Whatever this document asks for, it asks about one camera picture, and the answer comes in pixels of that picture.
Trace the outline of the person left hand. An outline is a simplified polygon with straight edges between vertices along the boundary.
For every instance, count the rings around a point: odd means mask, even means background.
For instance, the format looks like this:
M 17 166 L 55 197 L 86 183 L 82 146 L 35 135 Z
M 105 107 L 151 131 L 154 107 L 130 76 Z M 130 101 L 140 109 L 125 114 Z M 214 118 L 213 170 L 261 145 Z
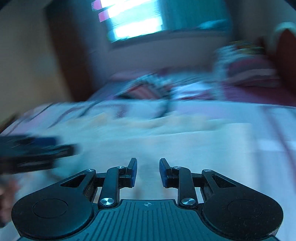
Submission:
M 15 178 L 1 178 L 1 228 L 11 221 L 11 210 L 18 189 L 18 181 Z

